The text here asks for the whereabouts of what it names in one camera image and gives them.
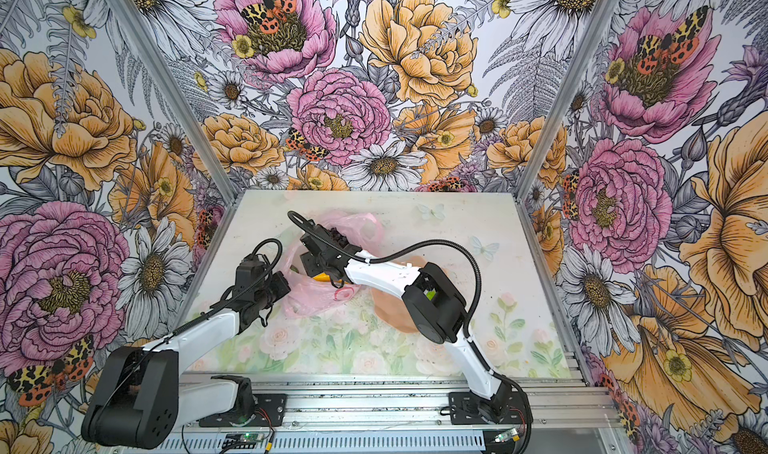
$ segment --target orange peony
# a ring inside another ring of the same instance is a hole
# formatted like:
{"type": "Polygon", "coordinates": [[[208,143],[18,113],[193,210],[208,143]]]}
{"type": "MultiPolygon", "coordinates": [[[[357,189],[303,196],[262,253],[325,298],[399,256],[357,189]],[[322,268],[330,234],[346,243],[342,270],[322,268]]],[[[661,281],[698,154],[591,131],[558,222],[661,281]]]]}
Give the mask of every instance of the orange peony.
{"type": "Polygon", "coordinates": [[[99,75],[75,66],[72,108],[55,131],[56,99],[51,65],[41,52],[24,60],[0,49],[0,165],[19,166],[16,182],[34,179],[46,163],[67,166],[99,190],[116,169],[136,161],[134,122],[99,75]]]}
{"type": "Polygon", "coordinates": [[[288,180],[288,190],[350,190],[337,173],[319,169],[314,164],[298,169],[296,174],[299,178],[288,180]]]}
{"type": "Polygon", "coordinates": [[[563,261],[563,230],[560,227],[561,212],[552,208],[533,212],[533,229],[542,247],[549,272],[554,276],[560,270],[563,261]]]}
{"type": "MultiPolygon", "coordinates": [[[[280,140],[245,116],[212,116],[203,121],[203,131],[226,172],[232,166],[254,174],[285,161],[280,140]]],[[[196,168],[207,172],[197,152],[192,157],[196,168]]]]}
{"type": "Polygon", "coordinates": [[[712,203],[710,226],[680,245],[690,278],[706,290],[706,312],[724,336],[752,350],[768,336],[768,112],[710,142],[709,182],[692,178],[712,203]]]}
{"type": "MultiPolygon", "coordinates": [[[[640,343],[633,353],[619,345],[619,354],[604,358],[606,367],[631,399],[659,416],[674,404],[671,421],[677,429],[687,430],[711,410],[722,410],[725,423],[714,438],[728,439],[739,428],[736,414],[757,412],[760,397],[750,394],[752,385],[725,365],[733,361],[722,341],[705,335],[712,316],[693,287],[668,266],[647,265],[640,276],[643,291],[636,293],[640,300],[630,316],[640,343]],[[687,308],[672,299],[672,293],[685,296],[687,308]]],[[[735,357],[742,366],[747,363],[740,354],[735,357]]]]}
{"type": "Polygon", "coordinates": [[[131,165],[119,171],[109,193],[112,219],[131,227],[142,224],[154,235],[167,217],[176,221],[176,234],[192,246],[196,217],[187,174],[171,162],[160,142],[153,144],[151,154],[144,148],[140,159],[140,168],[131,165]]]}
{"type": "Polygon", "coordinates": [[[395,69],[401,101],[445,107],[472,84],[478,46],[467,30],[437,48],[425,47],[438,29],[454,21],[453,8],[435,0],[398,0],[394,7],[387,0],[373,0],[362,22],[360,42],[378,57],[371,64],[395,69]]]}
{"type": "Polygon", "coordinates": [[[466,159],[472,153],[472,141],[480,140],[473,110],[458,114],[446,109],[440,114],[437,107],[420,104],[400,111],[392,125],[404,135],[418,136],[411,152],[426,154],[427,162],[420,166],[424,169],[422,184],[450,174],[461,163],[459,156],[466,159]]]}
{"type": "Polygon", "coordinates": [[[50,454],[53,450],[53,428],[36,420],[27,422],[20,431],[16,421],[0,421],[0,451],[6,454],[50,454]]]}
{"type": "MultiPolygon", "coordinates": [[[[520,121],[503,129],[499,135],[502,142],[488,146],[488,166],[490,168],[504,168],[511,171],[517,166],[525,166],[531,158],[531,152],[542,135],[544,116],[531,122],[520,121]]],[[[554,139],[552,147],[547,151],[547,157],[538,176],[547,189],[553,189],[560,180],[560,174],[565,170],[565,141],[568,132],[561,125],[558,135],[554,139]]]]}

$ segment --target pink plastic bag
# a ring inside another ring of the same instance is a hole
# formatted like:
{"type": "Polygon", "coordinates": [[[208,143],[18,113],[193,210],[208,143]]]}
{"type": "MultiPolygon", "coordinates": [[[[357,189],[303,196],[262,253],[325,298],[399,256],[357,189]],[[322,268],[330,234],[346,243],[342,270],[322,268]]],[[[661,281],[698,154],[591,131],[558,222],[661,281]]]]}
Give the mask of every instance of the pink plastic bag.
{"type": "MultiPolygon", "coordinates": [[[[340,210],[332,210],[314,221],[324,228],[336,228],[349,239],[351,244],[360,246],[371,254],[384,237],[384,227],[370,213],[349,215],[340,210]]],[[[285,313],[288,317],[309,317],[334,306],[339,306],[357,293],[360,286],[344,284],[337,289],[329,282],[314,280],[306,275],[301,263],[301,256],[306,248],[297,238],[286,250],[283,261],[278,266],[280,272],[288,279],[290,292],[283,298],[285,313]]]]}

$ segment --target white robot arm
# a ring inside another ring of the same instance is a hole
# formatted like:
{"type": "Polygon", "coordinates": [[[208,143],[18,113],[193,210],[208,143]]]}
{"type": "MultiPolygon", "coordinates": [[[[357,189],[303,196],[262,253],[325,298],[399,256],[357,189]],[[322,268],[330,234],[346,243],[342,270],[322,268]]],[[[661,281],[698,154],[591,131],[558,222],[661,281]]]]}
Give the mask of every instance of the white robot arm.
{"type": "MultiPolygon", "coordinates": [[[[474,343],[469,321],[478,302],[479,269],[466,249],[451,241],[431,240],[377,259],[349,244],[334,229],[325,229],[295,212],[289,212],[289,218],[305,231],[301,241],[308,252],[301,259],[309,276],[325,273],[332,280],[372,286],[402,299],[419,332],[432,342],[444,344],[459,365],[477,399],[473,408],[486,422],[498,422],[509,411],[512,388],[523,398],[530,422],[530,407],[520,386],[494,372],[474,343]],[[468,312],[464,297],[440,267],[389,262],[434,244],[459,249],[470,260],[477,286],[468,312]]],[[[178,379],[193,362],[243,332],[260,318],[259,312],[271,308],[290,291],[285,277],[279,271],[273,273],[281,254],[279,241],[264,240],[237,268],[235,286],[211,311],[141,348],[121,347],[111,353],[83,420],[83,438],[102,446],[153,449],[174,427],[187,422],[222,412],[234,412],[245,419],[253,415],[248,378],[215,376],[209,382],[181,389],[178,379]],[[267,243],[278,246],[271,262],[256,254],[267,243]],[[235,294],[226,299],[231,291],[235,294]]]]}

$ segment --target white table surface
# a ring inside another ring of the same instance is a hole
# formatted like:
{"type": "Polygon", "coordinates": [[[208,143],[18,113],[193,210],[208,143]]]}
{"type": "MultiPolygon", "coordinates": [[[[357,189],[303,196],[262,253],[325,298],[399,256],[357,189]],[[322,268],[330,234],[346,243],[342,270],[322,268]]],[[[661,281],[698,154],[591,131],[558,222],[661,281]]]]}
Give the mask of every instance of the white table surface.
{"type": "MultiPolygon", "coordinates": [[[[568,377],[562,345],[528,250],[512,196],[477,193],[318,192],[250,190],[245,193],[226,237],[206,273],[188,318],[207,310],[234,282],[237,265],[265,238],[287,245],[300,230],[286,216],[306,218],[328,210],[373,213],[385,229],[376,255],[386,255],[420,240],[445,238],[473,251],[498,243],[493,259],[473,252],[482,272],[482,298],[472,320],[475,335],[501,372],[515,377],[568,377]],[[419,205],[443,212],[425,220],[419,205]]],[[[274,250],[264,248],[268,256],[274,250]]],[[[449,273],[469,304],[474,277],[466,259],[450,248],[417,251],[449,273]]],[[[419,334],[402,334],[373,312],[367,288],[351,300],[312,317],[286,314],[275,306],[270,323],[219,345],[192,365],[198,372],[297,372],[372,376],[454,376],[456,366],[442,346],[419,334]]]]}

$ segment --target red wire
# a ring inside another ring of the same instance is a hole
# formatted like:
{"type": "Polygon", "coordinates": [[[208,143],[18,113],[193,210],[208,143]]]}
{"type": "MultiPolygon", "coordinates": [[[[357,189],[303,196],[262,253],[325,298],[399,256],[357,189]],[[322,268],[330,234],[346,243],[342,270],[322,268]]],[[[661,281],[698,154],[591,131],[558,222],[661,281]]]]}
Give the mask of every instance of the red wire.
{"type": "Polygon", "coordinates": [[[520,415],[520,422],[522,422],[522,424],[523,424],[522,432],[520,432],[520,435],[522,436],[523,434],[525,434],[525,416],[520,411],[520,409],[516,409],[514,407],[510,407],[509,410],[514,411],[514,412],[516,412],[517,414],[520,415]]]}

